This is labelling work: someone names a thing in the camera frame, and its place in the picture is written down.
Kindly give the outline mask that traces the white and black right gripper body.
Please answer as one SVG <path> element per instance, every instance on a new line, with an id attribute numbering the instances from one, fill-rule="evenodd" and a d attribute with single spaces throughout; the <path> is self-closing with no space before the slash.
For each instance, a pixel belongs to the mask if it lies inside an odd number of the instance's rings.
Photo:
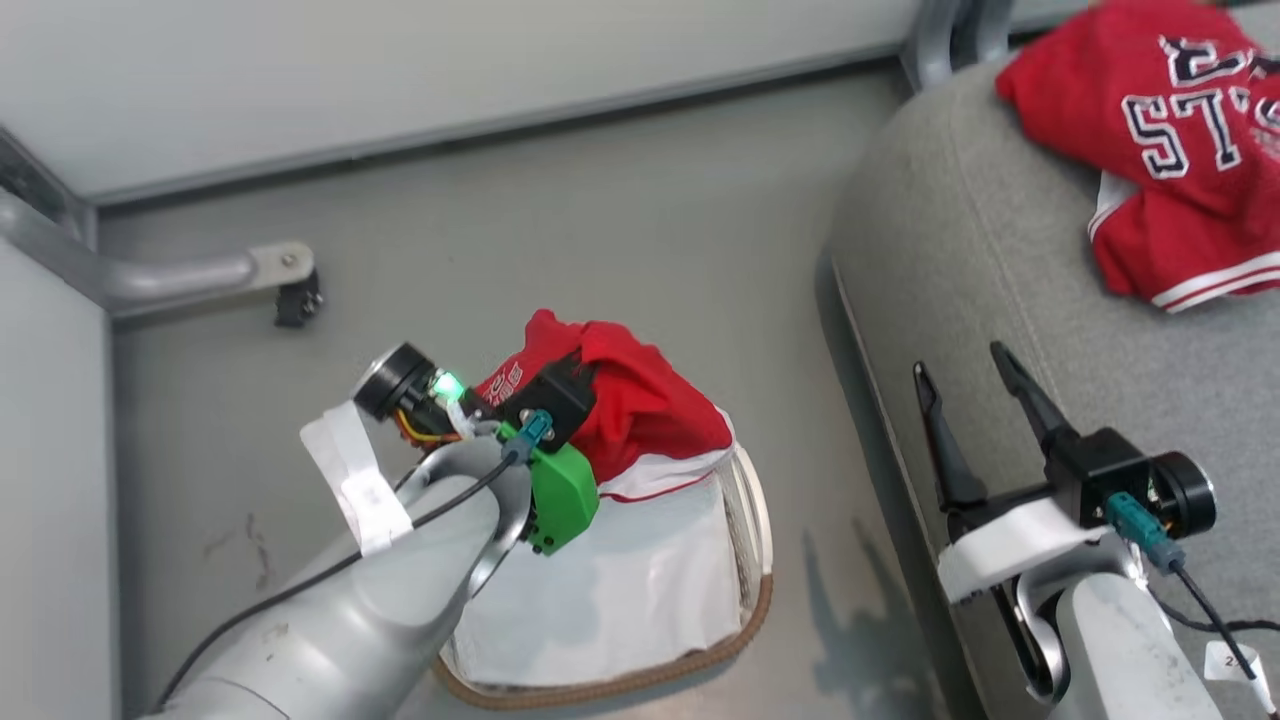
<path id="1" fill-rule="evenodd" d="M 1066 462 L 1046 462 L 1046 483 L 943 512 L 950 544 L 938 578 L 957 603 L 1114 533 L 1161 571 L 1176 542 L 1217 523 L 1213 483 L 1184 454 L 1149 456 L 1112 428 L 1080 436 Z"/>

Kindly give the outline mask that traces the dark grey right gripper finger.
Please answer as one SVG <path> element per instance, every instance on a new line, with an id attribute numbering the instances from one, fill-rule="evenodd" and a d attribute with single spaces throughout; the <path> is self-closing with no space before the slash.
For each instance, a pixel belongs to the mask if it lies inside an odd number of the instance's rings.
<path id="1" fill-rule="evenodd" d="M 924 363 L 913 365 L 913 379 L 934 469 L 934 492 L 940 510 L 959 512 L 979 507 L 987 502 L 988 491 L 969 468 L 945 416 L 942 395 Z"/>
<path id="2" fill-rule="evenodd" d="M 1005 389 L 1020 404 L 1046 462 L 1066 462 L 1079 433 L 1006 343 L 991 342 L 989 352 Z"/>

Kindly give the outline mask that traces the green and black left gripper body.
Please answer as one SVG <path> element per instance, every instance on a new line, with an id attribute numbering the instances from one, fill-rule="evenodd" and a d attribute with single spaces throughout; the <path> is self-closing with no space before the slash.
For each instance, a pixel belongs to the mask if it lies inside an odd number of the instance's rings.
<path id="1" fill-rule="evenodd" d="M 524 538 L 535 553 L 550 555 L 581 536 L 599 507 L 591 465 L 571 442 L 595 407 L 594 377 L 594 366 L 573 350 L 521 372 L 522 386 L 486 398 L 402 343 L 364 373 L 353 401 L 372 420 L 393 421 L 428 454 L 483 430 L 494 430 L 502 443 L 527 442 L 524 462 L 532 473 L 532 498 Z"/>

